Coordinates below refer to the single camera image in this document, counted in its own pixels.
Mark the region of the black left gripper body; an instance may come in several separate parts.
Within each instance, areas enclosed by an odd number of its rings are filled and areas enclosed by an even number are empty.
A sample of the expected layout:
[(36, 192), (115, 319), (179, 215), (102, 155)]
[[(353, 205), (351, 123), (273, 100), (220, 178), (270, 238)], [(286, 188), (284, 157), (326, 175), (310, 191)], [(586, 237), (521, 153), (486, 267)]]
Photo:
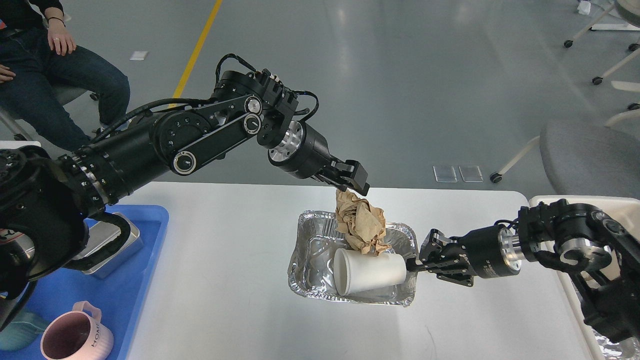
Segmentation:
[(322, 134), (310, 125), (290, 121), (282, 141), (268, 150), (270, 164), (297, 179), (328, 177), (327, 166), (337, 160), (329, 152), (328, 143)]

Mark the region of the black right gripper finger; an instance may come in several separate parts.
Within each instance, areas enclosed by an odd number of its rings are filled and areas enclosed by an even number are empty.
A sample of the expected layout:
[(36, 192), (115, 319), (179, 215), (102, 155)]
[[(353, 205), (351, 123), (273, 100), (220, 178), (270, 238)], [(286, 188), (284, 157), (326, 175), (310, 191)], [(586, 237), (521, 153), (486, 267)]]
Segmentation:
[(456, 242), (455, 237), (446, 237), (446, 235), (432, 228), (428, 236), (422, 243), (419, 250), (419, 260), (423, 265), (452, 265), (455, 264), (456, 258), (453, 257), (453, 247), (449, 246)]
[(445, 268), (450, 266), (450, 260), (427, 261), (423, 263), (420, 259), (407, 259), (406, 270), (408, 272), (429, 272), (440, 276), (444, 273)]

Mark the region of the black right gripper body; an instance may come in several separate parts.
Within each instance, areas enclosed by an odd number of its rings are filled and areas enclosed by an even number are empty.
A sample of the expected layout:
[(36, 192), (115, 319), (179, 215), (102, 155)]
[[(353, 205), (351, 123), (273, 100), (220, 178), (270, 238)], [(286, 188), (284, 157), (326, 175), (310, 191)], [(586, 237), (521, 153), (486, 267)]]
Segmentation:
[(478, 228), (462, 236), (452, 236), (465, 253), (468, 262), (466, 272), (451, 274), (450, 282), (471, 287), (473, 276), (483, 279), (516, 276), (521, 271), (522, 260), (515, 253), (514, 233), (503, 224)]

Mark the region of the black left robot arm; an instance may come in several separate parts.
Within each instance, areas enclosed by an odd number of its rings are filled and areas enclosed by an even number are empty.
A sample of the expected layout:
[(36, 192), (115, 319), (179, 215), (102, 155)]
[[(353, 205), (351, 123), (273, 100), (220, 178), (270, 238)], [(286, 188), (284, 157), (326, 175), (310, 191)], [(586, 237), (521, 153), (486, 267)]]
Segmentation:
[(70, 155), (52, 159), (35, 145), (1, 150), (1, 327), (22, 310), (39, 279), (60, 268), (86, 271), (120, 250), (129, 224), (106, 212), (160, 175), (188, 176), (256, 139), (270, 164), (298, 179), (312, 178), (365, 196), (365, 168), (331, 155), (307, 124), (315, 109), (267, 69), (215, 69), (208, 99), (167, 98), (128, 112), (126, 130), (111, 126)]

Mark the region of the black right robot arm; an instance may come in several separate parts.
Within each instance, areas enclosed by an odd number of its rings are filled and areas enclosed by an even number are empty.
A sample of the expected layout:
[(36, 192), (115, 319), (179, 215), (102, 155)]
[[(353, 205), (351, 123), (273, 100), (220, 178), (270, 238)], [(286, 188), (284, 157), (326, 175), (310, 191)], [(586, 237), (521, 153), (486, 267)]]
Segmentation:
[(516, 276), (524, 260), (569, 276), (585, 325), (612, 342), (639, 337), (639, 241), (590, 203), (523, 206), (515, 219), (460, 236), (433, 228), (406, 269), (472, 287), (475, 277)]

